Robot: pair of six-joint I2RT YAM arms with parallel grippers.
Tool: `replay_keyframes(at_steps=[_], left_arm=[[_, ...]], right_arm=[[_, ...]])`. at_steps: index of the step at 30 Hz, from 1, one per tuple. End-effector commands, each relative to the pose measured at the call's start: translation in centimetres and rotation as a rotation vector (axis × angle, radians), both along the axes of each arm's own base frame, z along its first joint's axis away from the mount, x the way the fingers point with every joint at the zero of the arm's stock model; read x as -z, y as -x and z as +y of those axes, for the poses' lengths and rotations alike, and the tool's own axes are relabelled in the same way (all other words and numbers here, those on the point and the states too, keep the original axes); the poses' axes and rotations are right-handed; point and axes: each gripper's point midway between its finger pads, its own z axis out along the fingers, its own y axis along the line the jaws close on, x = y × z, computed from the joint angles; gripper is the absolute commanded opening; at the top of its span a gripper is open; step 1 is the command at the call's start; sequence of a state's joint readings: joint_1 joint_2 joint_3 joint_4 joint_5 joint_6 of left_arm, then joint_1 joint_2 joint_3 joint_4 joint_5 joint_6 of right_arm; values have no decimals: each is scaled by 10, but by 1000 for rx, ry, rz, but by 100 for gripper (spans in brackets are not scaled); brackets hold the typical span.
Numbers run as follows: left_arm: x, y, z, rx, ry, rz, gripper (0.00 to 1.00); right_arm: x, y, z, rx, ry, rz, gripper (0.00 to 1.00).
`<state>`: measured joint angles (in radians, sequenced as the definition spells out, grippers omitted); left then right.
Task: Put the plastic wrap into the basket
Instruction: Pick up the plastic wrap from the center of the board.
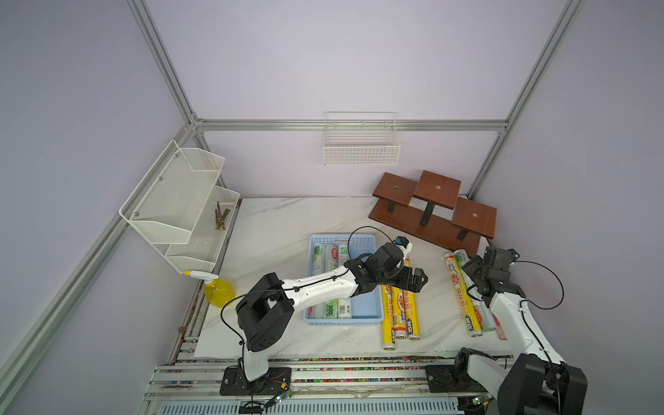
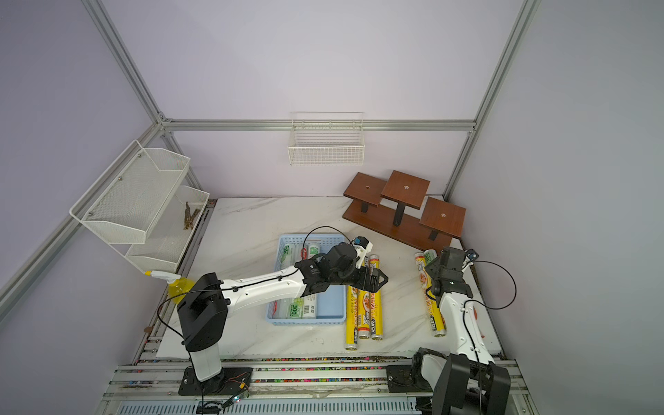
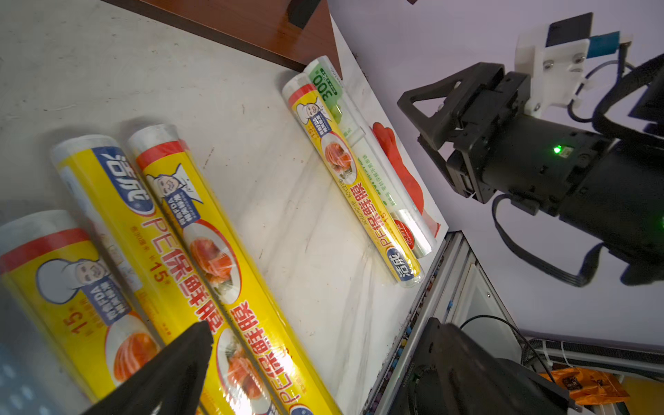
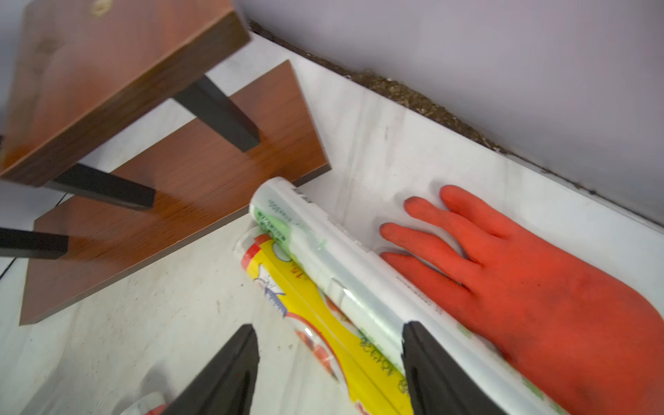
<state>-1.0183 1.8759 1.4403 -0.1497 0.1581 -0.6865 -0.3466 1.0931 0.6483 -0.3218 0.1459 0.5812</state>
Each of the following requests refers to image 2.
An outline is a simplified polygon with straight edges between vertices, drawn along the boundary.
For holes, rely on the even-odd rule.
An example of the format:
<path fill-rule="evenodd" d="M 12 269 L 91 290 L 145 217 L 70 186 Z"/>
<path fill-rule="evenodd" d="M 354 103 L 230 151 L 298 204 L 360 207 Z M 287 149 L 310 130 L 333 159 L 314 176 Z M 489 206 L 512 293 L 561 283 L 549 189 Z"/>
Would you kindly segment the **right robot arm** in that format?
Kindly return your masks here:
<path fill-rule="evenodd" d="M 449 354 L 420 349 L 414 356 L 413 377 L 432 389 L 432 414 L 504 414 L 508 408 L 510 375 L 482 340 L 475 307 L 483 302 L 474 299 L 463 279 L 465 268 L 477 258 L 473 250 L 445 247 L 425 267 L 450 341 Z"/>

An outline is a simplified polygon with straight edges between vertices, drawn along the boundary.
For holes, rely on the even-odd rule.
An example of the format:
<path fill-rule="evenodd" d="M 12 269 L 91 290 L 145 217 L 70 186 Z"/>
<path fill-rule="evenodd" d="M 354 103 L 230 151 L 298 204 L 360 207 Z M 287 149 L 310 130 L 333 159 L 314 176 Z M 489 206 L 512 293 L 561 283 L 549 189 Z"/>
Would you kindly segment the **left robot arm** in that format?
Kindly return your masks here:
<path fill-rule="evenodd" d="M 197 380 L 206 382 L 222 374 L 218 343 L 230 316 L 273 301 L 317 295 L 332 285 L 378 292 L 388 276 L 364 264 L 372 247 L 358 237 L 274 273 L 242 280 L 220 280 L 215 273 L 200 277 L 177 305 L 183 345 Z"/>

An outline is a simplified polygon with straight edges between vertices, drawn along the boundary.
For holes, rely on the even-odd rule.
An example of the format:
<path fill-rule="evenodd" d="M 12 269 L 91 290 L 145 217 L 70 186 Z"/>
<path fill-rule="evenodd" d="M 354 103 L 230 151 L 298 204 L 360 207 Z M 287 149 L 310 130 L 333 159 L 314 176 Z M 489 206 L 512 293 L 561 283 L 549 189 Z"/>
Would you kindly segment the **white green wrap roll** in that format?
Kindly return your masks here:
<path fill-rule="evenodd" d="M 282 269 L 293 266 L 296 262 L 295 244 L 286 244 L 280 259 L 280 266 Z M 273 317 L 276 319 L 286 319 L 289 317 L 289 309 L 292 304 L 291 298 L 280 299 L 275 303 L 275 311 Z"/>

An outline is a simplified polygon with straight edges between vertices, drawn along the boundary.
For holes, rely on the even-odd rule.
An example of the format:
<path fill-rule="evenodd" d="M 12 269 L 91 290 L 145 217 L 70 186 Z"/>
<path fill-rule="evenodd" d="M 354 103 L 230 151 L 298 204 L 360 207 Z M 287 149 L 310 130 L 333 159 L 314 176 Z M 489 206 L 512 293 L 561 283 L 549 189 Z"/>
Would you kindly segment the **white wrap roll large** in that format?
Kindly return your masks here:
<path fill-rule="evenodd" d="M 435 249 L 428 249 L 424 252 L 425 266 L 432 264 L 437 259 L 437 251 Z"/>

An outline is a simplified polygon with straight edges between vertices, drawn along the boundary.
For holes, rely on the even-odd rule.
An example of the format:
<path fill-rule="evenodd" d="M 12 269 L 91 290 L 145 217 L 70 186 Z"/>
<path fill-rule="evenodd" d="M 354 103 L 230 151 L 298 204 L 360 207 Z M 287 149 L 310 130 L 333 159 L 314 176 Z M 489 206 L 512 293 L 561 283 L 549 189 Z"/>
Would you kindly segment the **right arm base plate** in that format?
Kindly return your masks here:
<path fill-rule="evenodd" d="M 411 365 L 386 367 L 387 387 L 391 394 L 431 393 L 432 387 L 421 375 L 415 375 Z"/>

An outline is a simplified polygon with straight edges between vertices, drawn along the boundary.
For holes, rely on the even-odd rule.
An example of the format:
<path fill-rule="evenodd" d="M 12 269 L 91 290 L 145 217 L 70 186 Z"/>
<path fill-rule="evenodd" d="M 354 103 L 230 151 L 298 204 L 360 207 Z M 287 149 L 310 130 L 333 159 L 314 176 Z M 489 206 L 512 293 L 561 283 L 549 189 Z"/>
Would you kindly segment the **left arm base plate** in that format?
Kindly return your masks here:
<path fill-rule="evenodd" d="M 252 368 L 223 368 L 209 380 L 200 381 L 192 366 L 185 369 L 178 394 L 180 396 L 235 396 L 248 389 L 252 380 Z"/>

